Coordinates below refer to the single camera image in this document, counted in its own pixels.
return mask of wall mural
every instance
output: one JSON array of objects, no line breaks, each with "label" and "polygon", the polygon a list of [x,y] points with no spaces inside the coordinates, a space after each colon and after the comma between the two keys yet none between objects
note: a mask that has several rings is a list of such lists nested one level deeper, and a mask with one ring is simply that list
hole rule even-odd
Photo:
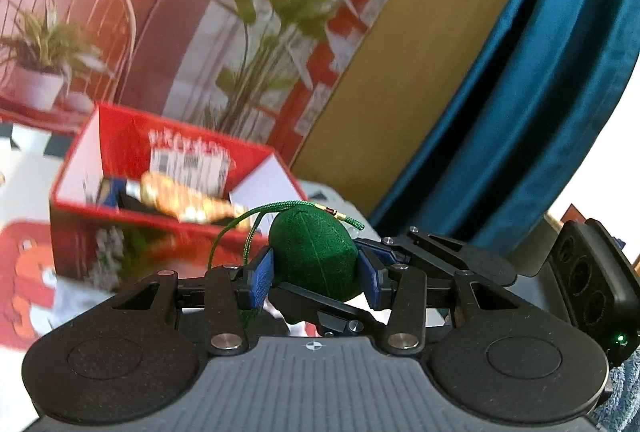
[{"label": "wall mural", "polygon": [[0,119],[73,134],[116,102],[290,162],[385,0],[0,0]]}]

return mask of blue towel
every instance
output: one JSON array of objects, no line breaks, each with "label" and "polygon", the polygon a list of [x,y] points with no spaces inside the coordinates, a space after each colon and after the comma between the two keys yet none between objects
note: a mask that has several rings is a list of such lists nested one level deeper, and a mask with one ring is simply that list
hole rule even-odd
[{"label": "blue towel", "polygon": [[595,417],[609,432],[640,432],[640,349],[609,376],[613,393]]}]

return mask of teal curtain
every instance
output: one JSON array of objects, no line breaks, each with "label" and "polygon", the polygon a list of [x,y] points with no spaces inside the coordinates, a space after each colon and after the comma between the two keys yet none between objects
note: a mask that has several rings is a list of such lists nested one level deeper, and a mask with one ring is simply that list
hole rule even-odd
[{"label": "teal curtain", "polygon": [[510,0],[375,228],[509,252],[587,155],[639,50],[640,0]]}]

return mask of chair backrest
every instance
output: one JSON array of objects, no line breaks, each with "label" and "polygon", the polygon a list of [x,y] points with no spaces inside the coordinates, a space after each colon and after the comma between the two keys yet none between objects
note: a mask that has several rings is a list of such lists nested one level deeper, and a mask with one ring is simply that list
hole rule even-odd
[{"label": "chair backrest", "polygon": [[[16,8],[41,16],[46,0],[0,0],[0,37],[15,34]],[[91,72],[75,77],[70,90],[83,92],[94,101],[113,101],[120,83],[126,80],[136,40],[136,20],[131,0],[54,0],[59,19],[84,26],[112,76]],[[10,76],[13,64],[0,67],[0,88]]]}]

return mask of tan wall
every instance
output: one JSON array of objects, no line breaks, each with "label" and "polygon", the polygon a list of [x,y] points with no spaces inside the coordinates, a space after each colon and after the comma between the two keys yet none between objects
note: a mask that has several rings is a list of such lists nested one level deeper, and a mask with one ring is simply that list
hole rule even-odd
[{"label": "tan wall", "polygon": [[388,0],[293,171],[369,213],[434,126],[508,0]]}]

